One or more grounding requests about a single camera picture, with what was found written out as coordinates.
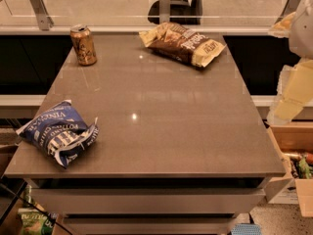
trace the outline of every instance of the blue mesh object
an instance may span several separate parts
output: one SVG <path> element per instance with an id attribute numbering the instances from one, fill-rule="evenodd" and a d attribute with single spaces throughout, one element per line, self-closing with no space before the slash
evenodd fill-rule
<path id="1" fill-rule="evenodd" d="M 262 235 L 257 224 L 237 224 L 232 230 L 232 235 Z"/>

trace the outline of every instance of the desk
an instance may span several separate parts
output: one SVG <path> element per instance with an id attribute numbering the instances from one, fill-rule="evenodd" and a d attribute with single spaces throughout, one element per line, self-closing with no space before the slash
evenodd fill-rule
<path id="1" fill-rule="evenodd" d="M 229 232 L 285 174 L 229 50 L 197 71 L 138 33 L 94 41 L 98 62 L 71 50 L 39 113 L 71 99 L 97 142 L 66 170 L 22 142 L 5 174 L 79 234 Z"/>

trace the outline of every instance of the blue chip bag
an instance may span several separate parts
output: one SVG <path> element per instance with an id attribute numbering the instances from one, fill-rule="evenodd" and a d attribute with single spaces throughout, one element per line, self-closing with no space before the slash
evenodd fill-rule
<path id="1" fill-rule="evenodd" d="M 98 133 L 97 119 L 87 126 L 71 100 L 62 101 L 17 130 L 20 137 L 64 168 L 96 141 Z"/>

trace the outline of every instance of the green package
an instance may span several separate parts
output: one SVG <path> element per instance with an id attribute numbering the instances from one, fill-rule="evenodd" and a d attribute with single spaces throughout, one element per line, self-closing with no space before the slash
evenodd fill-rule
<path id="1" fill-rule="evenodd" d="M 18 214 L 22 220 L 21 235 L 52 234 L 54 223 L 45 214 L 35 209 L 19 209 Z"/>

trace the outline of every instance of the can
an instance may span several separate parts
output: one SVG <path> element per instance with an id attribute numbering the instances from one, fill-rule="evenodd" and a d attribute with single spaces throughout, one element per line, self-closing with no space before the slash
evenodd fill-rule
<path id="1" fill-rule="evenodd" d="M 87 25 L 73 26 L 70 29 L 70 38 L 80 65 L 90 66 L 97 62 L 93 36 Z"/>

